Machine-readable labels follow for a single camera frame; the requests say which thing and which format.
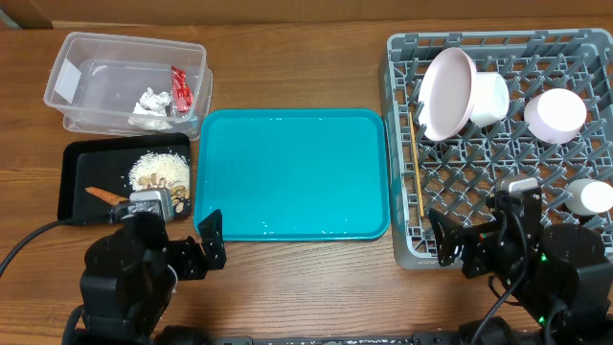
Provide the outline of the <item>rice and peanuts pile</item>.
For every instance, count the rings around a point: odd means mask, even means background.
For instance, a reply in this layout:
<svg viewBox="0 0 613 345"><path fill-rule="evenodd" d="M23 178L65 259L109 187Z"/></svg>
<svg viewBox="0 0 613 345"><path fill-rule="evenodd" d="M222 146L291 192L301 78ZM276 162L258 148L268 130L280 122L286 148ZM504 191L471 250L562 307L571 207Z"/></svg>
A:
<svg viewBox="0 0 613 345"><path fill-rule="evenodd" d="M132 165L128 178L134 192L169 190L177 216L186 216L191 210L191 168L185 156L177 152L148 152Z"/></svg>

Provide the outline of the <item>wooden chopstick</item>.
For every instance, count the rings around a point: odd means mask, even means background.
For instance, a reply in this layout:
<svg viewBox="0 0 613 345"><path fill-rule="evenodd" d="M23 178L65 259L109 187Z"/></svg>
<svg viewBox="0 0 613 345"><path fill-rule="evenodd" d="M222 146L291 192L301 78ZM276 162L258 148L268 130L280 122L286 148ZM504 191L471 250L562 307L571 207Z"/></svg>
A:
<svg viewBox="0 0 613 345"><path fill-rule="evenodd" d="M424 213L424 205L423 205L422 192L421 192L419 155L418 155L418 146L417 146L417 141L416 141L416 133L414 129L413 114L411 111L409 111L408 116L409 116L408 126L410 129L410 135L411 135L411 152L412 152L412 162L413 162L413 167L414 167L414 172L415 172L415 183L416 183L416 193L418 196L419 215L420 215L420 218L423 219L425 216L425 213Z"/></svg>

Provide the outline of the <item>orange carrot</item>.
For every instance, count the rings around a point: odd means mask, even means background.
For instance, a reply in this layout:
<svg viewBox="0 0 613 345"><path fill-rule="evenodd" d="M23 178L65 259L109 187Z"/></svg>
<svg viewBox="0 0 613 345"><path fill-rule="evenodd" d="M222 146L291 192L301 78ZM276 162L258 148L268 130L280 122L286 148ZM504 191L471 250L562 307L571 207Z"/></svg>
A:
<svg viewBox="0 0 613 345"><path fill-rule="evenodd" d="M101 199L102 201L104 201L105 203L111 206L117 206L120 203L127 201L127 198L124 196L116 195L116 194L110 193L106 190L96 188L96 187L87 187L85 191L88 194Z"/></svg>

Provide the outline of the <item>white plate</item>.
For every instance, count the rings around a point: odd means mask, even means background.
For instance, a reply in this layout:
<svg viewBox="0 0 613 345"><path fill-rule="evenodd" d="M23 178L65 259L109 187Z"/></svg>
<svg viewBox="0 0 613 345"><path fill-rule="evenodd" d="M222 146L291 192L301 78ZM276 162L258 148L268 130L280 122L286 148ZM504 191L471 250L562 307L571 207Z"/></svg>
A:
<svg viewBox="0 0 613 345"><path fill-rule="evenodd" d="M446 140L465 126L475 105L476 74L473 60L459 48L447 48L432 60L418 96L423 103L419 121L429 140Z"/></svg>

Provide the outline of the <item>white napkin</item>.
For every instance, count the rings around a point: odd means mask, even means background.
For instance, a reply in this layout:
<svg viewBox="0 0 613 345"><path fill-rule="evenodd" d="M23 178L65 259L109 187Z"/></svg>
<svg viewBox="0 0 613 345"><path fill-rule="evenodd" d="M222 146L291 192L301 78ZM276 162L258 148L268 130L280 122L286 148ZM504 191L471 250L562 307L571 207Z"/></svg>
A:
<svg viewBox="0 0 613 345"><path fill-rule="evenodd" d="M136 103L133 109L133 116L128 119L131 125L147 130L166 130L171 129L171 125L165 120L154 120L154 117L166 117L166 105L156 106L153 109L143 107Z"/></svg>

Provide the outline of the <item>white bowl with food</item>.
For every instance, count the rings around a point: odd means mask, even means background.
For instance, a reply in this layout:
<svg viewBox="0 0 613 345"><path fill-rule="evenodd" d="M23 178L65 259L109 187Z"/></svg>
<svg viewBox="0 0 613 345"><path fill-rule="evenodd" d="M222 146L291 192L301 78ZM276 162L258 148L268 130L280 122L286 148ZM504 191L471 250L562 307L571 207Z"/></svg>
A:
<svg viewBox="0 0 613 345"><path fill-rule="evenodd" d="M510 93L506 80L495 72L478 72L472 88L475 103L470 121L479 127L503 120L509 111Z"/></svg>

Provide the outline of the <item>red snack wrapper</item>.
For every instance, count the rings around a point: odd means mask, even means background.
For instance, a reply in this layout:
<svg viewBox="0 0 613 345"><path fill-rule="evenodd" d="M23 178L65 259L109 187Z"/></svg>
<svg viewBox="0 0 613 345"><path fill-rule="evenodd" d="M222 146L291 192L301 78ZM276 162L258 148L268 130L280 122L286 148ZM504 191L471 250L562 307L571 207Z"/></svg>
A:
<svg viewBox="0 0 613 345"><path fill-rule="evenodd" d="M174 117L180 118L190 111L193 104L193 93L187 84L185 71L173 65L171 73L172 111Z"/></svg>

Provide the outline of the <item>white tissue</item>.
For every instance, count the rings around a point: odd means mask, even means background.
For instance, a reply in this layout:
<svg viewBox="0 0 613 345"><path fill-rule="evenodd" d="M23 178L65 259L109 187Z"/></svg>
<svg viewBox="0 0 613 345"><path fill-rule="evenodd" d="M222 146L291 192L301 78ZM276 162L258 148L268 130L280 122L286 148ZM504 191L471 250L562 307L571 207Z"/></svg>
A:
<svg viewBox="0 0 613 345"><path fill-rule="evenodd" d="M155 94L151 87L141 96L139 104L145 110L153 111L161 116L167 116L167 107L171 103L171 94L163 91Z"/></svg>

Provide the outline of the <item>white upturned bowl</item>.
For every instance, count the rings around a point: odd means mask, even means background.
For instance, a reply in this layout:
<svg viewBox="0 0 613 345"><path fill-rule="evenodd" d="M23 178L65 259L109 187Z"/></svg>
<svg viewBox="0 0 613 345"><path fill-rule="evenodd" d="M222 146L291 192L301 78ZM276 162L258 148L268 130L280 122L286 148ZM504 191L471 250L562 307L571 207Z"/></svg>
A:
<svg viewBox="0 0 613 345"><path fill-rule="evenodd" d="M579 133L585 124L587 108L576 93L554 88L530 100L524 110L528 130L540 141L565 144Z"/></svg>

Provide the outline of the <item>white paper cup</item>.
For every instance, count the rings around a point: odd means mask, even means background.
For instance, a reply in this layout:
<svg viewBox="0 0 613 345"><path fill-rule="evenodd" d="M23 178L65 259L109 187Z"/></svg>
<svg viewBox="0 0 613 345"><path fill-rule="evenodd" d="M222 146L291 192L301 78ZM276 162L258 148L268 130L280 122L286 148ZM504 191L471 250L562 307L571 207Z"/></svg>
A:
<svg viewBox="0 0 613 345"><path fill-rule="evenodd" d="M613 189L605 182L590 178L577 179L565 191L571 194L565 205L576 215L593 216L612 208Z"/></svg>

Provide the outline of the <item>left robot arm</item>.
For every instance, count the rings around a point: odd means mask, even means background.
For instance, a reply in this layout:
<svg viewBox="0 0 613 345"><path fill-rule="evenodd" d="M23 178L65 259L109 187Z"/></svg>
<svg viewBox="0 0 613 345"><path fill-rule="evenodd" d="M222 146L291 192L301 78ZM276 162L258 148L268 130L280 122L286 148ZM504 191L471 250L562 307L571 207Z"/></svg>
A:
<svg viewBox="0 0 613 345"><path fill-rule="evenodd" d="M71 312L61 342L209 344L197 328L167 326L152 333L178 282L202 280L225 266L221 211L198 223L201 242L171 241L164 219L154 213L136 213L121 224L87 249L79 281L83 304Z"/></svg>

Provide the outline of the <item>grey dishwasher rack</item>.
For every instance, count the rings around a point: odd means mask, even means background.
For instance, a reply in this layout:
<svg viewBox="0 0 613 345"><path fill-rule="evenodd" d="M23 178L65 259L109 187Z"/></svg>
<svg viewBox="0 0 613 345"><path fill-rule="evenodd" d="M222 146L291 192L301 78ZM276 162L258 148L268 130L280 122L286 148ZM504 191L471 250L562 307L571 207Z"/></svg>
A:
<svg viewBox="0 0 613 345"><path fill-rule="evenodd" d="M434 142L424 135L418 100L423 76L442 50L465 51L480 72L496 72L510 91L507 117L491 126L465 126ZM411 33L388 38L379 68L380 104L387 127L392 234L397 263L438 267L430 209L465 226L491 220L486 205L494 184L508 175L535 177L542 188L544 225L579 223L565 202L566 185L580 178L612 179L612 36L602 29ZM527 103L553 88L584 101L585 125L563 145L537 140L523 120ZM409 111L418 146L424 218L420 218L412 162Z"/></svg>

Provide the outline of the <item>clear plastic waste bin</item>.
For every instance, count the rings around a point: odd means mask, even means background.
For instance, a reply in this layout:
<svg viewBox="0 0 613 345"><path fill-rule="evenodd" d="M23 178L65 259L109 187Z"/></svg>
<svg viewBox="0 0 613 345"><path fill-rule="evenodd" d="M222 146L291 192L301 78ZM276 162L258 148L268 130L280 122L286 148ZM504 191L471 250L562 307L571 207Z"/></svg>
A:
<svg viewBox="0 0 613 345"><path fill-rule="evenodd" d="M183 117L174 117L172 103L165 120L171 129L147 130L128 119L141 96L171 92L171 67L187 74L193 104ZM201 123L210 110L213 74L207 51L195 43L148 37L73 32L66 36L50 72L43 101L64 116L69 131L146 135L181 132L200 137Z"/></svg>

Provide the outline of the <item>teal serving tray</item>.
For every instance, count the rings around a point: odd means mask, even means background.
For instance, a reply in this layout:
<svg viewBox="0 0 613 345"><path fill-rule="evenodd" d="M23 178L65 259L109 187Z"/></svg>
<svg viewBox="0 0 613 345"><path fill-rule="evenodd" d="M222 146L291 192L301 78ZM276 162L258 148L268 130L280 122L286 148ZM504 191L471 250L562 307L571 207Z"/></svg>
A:
<svg viewBox="0 0 613 345"><path fill-rule="evenodd" d="M201 126L193 222L228 242L370 241L391 223L385 126L364 108L224 109Z"/></svg>

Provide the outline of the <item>black tray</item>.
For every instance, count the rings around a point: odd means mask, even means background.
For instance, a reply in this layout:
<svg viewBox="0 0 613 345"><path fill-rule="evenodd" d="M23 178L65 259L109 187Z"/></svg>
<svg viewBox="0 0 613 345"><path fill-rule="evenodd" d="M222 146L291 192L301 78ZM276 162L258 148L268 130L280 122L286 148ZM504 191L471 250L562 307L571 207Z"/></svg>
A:
<svg viewBox="0 0 613 345"><path fill-rule="evenodd" d="M74 142L63 153L57 218L81 219L105 213L110 205L89 194L95 187L117 196L134 192L138 178L130 172L146 155L170 154L191 164L191 142L182 133Z"/></svg>

